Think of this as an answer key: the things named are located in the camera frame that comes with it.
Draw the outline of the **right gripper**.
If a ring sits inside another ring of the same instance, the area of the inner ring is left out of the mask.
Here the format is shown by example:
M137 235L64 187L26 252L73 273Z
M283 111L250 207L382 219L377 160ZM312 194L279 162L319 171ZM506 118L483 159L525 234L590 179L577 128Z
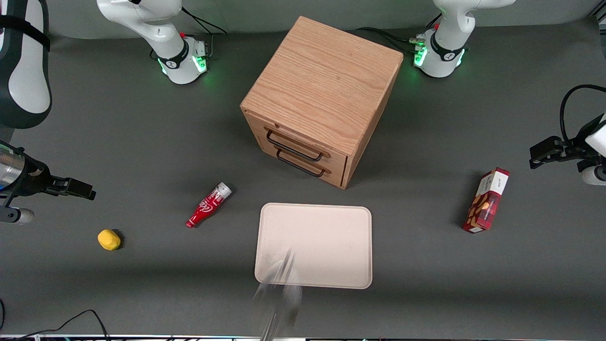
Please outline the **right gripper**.
M0 147L1 206L8 207L15 197L44 193L50 196L72 196L94 200L93 186L77 179L53 177L43 162L37 161L6 142Z

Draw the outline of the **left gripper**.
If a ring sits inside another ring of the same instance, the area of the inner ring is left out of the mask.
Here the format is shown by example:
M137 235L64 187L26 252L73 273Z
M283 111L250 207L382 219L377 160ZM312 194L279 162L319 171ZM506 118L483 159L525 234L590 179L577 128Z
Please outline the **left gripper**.
M562 138L550 136L530 147L530 169L551 162L580 161L577 166L604 166L606 157L606 119L605 114L584 125L573 138L575 154L568 154L569 146Z

